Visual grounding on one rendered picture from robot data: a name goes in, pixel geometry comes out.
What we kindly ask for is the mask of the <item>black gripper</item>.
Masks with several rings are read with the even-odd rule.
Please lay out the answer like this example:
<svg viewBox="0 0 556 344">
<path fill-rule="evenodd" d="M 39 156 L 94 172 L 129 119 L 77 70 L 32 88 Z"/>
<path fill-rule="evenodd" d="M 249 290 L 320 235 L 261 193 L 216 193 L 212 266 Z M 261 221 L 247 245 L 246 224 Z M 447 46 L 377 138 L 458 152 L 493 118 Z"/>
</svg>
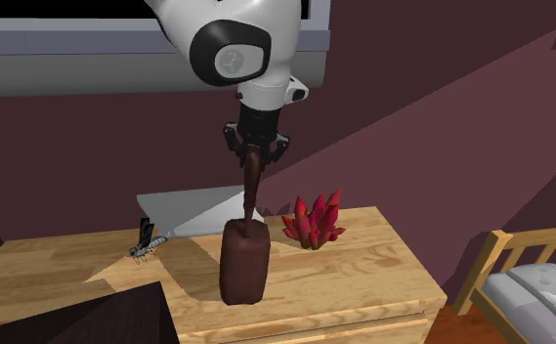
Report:
<svg viewBox="0 0 556 344">
<path fill-rule="evenodd" d="M 228 150 L 239 159 L 240 167 L 245 165 L 247 144 L 261 148 L 264 164 L 278 162 L 288 150 L 290 138 L 278 133 L 280 112 L 280 108 L 260 110 L 241 104 L 238 123 L 227 122 L 224 125 L 223 134 Z"/>
</svg>

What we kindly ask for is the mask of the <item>red spiky plant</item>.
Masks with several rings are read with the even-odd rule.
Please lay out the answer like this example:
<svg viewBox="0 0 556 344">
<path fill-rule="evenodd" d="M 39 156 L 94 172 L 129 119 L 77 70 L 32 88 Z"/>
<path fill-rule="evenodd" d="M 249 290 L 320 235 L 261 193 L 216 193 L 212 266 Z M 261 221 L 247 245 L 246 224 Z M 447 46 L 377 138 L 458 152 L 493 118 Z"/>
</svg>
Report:
<svg viewBox="0 0 556 344">
<path fill-rule="evenodd" d="M 303 249 L 318 250 L 327 242 L 336 241 L 345 228 L 335 225 L 338 219 L 342 189 L 324 199 L 321 193 L 313 206 L 308 209 L 300 197 L 295 202 L 294 216 L 282 216 L 282 231 L 291 239 L 297 240 Z"/>
</svg>

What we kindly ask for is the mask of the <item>brown block on stick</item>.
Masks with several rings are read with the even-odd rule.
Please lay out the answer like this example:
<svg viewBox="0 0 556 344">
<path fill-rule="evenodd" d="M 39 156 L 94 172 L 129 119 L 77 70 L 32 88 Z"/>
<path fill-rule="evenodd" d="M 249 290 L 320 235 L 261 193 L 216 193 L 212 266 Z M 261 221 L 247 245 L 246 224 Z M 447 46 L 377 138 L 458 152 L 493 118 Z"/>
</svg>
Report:
<svg viewBox="0 0 556 344">
<path fill-rule="evenodd" d="M 268 226 L 253 218 L 261 174 L 261 150 L 248 145 L 244 154 L 244 217 L 229 220 L 224 227 L 219 286 L 227 305 L 252 305 L 262 300 L 270 259 Z"/>
</svg>

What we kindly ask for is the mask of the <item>grey insect figure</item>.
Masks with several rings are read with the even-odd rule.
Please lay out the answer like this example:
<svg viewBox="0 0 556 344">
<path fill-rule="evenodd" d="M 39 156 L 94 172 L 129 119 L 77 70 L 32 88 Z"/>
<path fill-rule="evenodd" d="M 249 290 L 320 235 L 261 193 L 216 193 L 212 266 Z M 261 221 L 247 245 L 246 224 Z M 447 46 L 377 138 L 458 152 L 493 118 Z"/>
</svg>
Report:
<svg viewBox="0 0 556 344">
<path fill-rule="evenodd" d="M 154 223 L 148 217 L 141 219 L 138 243 L 129 249 L 129 255 L 137 264 L 147 262 L 146 256 L 153 255 L 155 249 L 167 241 L 166 236 L 152 236 L 153 229 Z"/>
</svg>

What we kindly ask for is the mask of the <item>wooden chest of drawers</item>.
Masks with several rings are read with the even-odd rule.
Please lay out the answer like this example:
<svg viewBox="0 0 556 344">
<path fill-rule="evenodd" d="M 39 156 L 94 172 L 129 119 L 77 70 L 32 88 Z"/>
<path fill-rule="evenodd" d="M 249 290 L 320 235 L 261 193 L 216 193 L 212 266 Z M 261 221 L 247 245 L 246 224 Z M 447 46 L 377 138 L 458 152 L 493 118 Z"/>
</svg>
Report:
<svg viewBox="0 0 556 344">
<path fill-rule="evenodd" d="M 136 230 L 11 240 L 0 246 L 0 325 L 160 282 L 180 344 L 424 344 L 447 297 L 383 215 L 343 209 L 318 250 L 271 234 L 261 301 L 219 290 L 222 237 L 171 238 L 147 262 Z"/>
</svg>

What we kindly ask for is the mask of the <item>grey window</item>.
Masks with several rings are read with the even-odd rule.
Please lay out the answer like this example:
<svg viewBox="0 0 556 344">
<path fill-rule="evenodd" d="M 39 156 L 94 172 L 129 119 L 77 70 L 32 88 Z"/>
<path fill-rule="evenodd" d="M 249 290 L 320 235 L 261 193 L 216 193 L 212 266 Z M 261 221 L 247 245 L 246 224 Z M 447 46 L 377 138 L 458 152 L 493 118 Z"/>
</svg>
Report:
<svg viewBox="0 0 556 344">
<path fill-rule="evenodd" d="M 0 0 L 0 98 L 204 91 L 160 0 Z"/>
</svg>

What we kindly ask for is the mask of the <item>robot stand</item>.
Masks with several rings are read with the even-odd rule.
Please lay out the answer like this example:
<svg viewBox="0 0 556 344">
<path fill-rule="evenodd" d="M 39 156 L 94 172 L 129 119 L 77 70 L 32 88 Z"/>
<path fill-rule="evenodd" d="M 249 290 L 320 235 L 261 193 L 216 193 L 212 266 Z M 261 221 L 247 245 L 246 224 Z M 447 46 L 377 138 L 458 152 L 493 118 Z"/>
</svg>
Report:
<svg viewBox="0 0 556 344">
<path fill-rule="evenodd" d="M 0 344 L 180 344 L 156 281 L 0 325 Z"/>
</svg>

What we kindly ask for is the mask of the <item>wooden bed with grey bedding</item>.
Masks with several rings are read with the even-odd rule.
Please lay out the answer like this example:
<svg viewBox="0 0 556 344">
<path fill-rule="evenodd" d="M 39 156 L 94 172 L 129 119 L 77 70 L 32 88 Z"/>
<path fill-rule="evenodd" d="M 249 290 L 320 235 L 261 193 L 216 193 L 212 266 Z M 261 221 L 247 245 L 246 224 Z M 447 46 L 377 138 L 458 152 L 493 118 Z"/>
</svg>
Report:
<svg viewBox="0 0 556 344">
<path fill-rule="evenodd" d="M 508 344 L 556 344 L 556 228 L 489 232 L 452 310 L 471 307 Z"/>
</svg>

